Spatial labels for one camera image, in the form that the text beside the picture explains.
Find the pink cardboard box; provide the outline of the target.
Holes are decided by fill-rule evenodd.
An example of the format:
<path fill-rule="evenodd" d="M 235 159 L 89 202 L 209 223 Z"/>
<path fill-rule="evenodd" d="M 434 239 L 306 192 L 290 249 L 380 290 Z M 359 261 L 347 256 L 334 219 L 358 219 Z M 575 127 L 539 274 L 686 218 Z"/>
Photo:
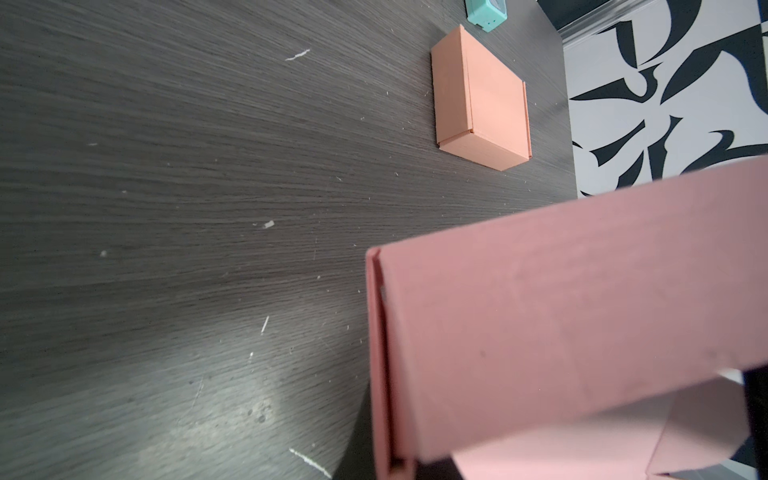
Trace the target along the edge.
<path fill-rule="evenodd" d="M 380 479 L 671 479 L 758 434 L 767 161 L 369 250 Z"/>

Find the salmon cardboard box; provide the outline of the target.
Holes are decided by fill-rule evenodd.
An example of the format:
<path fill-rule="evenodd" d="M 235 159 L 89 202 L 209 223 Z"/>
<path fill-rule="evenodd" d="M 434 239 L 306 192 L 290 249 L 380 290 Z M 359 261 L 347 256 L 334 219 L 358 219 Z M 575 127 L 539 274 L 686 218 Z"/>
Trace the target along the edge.
<path fill-rule="evenodd" d="M 529 161 L 525 82 L 462 25 L 430 55 L 438 148 L 497 171 Z"/>

